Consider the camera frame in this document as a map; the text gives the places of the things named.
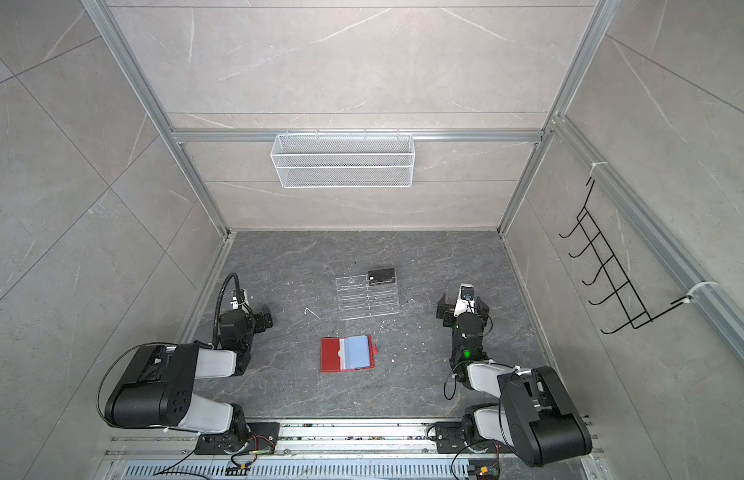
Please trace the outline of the red leather card holder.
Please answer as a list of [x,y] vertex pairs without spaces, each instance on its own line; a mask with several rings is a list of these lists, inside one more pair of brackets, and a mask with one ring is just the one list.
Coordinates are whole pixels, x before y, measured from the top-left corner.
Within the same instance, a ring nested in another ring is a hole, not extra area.
[[370,335],[346,338],[322,338],[320,371],[340,373],[368,370],[375,367],[377,348]]

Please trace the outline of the clear acrylic organizer tray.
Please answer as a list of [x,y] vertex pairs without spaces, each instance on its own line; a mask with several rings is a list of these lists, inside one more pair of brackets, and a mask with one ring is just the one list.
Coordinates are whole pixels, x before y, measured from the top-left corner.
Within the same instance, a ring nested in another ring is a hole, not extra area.
[[400,312],[396,276],[379,282],[368,274],[335,280],[340,319],[344,321],[394,315]]

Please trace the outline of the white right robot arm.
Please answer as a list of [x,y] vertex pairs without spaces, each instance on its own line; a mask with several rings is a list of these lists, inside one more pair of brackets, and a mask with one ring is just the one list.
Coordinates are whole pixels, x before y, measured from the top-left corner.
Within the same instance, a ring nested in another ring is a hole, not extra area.
[[492,403],[467,408],[459,422],[435,423],[439,452],[462,453],[493,445],[529,467],[592,452],[586,423],[552,367],[511,366],[486,353],[483,340],[493,320],[490,307],[473,285],[461,284],[452,303],[442,297],[436,317],[451,330],[449,378],[454,385],[494,398]]

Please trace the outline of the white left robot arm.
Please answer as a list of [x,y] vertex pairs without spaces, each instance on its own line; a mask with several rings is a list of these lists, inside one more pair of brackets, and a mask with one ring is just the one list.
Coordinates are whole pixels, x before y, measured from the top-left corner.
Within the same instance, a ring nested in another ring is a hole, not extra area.
[[218,317],[212,348],[199,342],[136,347],[99,413],[113,428],[249,435],[241,406],[196,394],[194,385],[200,379],[243,375],[252,358],[254,336],[272,326],[268,307],[253,313],[242,306]]

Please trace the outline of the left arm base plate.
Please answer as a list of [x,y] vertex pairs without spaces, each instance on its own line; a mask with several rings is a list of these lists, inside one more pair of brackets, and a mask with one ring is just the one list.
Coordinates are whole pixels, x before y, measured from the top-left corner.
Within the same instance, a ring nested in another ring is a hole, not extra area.
[[196,444],[197,455],[247,454],[255,451],[272,453],[279,440],[279,422],[254,422],[241,430],[234,426],[219,434],[202,434]]

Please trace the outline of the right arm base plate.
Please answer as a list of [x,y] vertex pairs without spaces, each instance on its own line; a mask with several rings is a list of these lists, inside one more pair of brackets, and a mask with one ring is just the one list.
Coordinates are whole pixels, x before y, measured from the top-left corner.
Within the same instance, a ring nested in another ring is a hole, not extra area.
[[439,453],[510,454],[514,452],[508,433],[500,432],[496,420],[477,422],[464,418],[460,422],[436,422],[426,430],[426,437],[436,443]]

